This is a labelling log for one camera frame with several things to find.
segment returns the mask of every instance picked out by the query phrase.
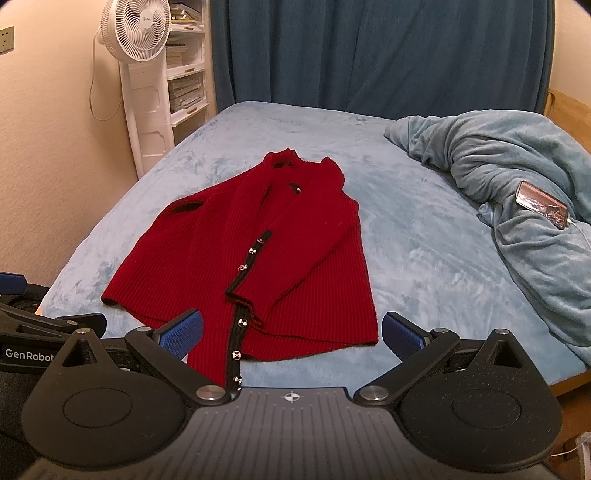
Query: beige wall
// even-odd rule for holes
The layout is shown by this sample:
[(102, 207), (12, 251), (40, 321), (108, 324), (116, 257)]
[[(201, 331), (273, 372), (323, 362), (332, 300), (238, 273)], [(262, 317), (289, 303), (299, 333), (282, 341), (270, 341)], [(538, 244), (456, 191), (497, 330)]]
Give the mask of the beige wall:
[[(89, 111), (92, 39), (103, 0), (10, 0), (0, 28), (0, 271), (50, 284), (76, 246), (137, 180), (123, 108)], [(97, 45), (93, 105), (111, 116), (117, 62)]]
[(554, 0), (556, 29), (550, 88), (591, 105), (591, 16), (576, 0)]

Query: metal screw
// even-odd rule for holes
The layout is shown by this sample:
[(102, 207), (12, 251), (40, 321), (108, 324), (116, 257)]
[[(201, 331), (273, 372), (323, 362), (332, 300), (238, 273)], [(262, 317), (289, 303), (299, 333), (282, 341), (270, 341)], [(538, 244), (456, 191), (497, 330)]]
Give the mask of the metal screw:
[(359, 390), (359, 396), (368, 401), (382, 401), (388, 398), (388, 390), (379, 385), (367, 385)]
[(204, 385), (197, 390), (196, 394), (202, 400), (219, 400), (226, 391), (219, 385)]

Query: red knit sweater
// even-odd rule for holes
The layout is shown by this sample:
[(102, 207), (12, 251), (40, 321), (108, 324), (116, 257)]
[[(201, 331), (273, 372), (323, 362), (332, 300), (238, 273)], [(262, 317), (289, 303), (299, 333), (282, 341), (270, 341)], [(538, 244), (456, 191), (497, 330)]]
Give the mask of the red knit sweater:
[(102, 300), (160, 327), (195, 308), (187, 363), (236, 388), (240, 359), (283, 360), (378, 341), (359, 205), (328, 157), (294, 150), (167, 206)]

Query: fan cord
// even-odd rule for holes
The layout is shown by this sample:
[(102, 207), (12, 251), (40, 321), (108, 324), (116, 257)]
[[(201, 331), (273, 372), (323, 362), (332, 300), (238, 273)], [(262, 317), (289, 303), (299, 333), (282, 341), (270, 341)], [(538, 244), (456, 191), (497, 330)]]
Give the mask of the fan cord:
[(117, 110), (115, 110), (115, 113), (113, 113), (113, 115), (111, 115), (109, 118), (98, 118), (95, 115), (95, 111), (92, 108), (92, 86), (95, 84), (95, 46), (96, 46), (96, 34), (92, 37), (92, 81), (90, 82), (90, 91), (88, 92), (88, 104), (90, 106), (90, 113), (92, 114), (93, 118), (95, 120), (98, 120), (101, 122), (106, 122), (106, 121), (111, 120), (115, 115), (117, 115), (117, 112), (121, 108), (121, 104), (123, 103), (123, 91), (121, 92), (121, 98), (119, 99), (119, 105), (117, 105)]

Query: blue curtain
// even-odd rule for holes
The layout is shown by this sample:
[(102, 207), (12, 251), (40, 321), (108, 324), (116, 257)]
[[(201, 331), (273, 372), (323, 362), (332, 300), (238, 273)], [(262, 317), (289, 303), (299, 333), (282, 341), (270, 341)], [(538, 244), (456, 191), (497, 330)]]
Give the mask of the blue curtain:
[(220, 110), (544, 108), (553, 0), (213, 0), (211, 15)]

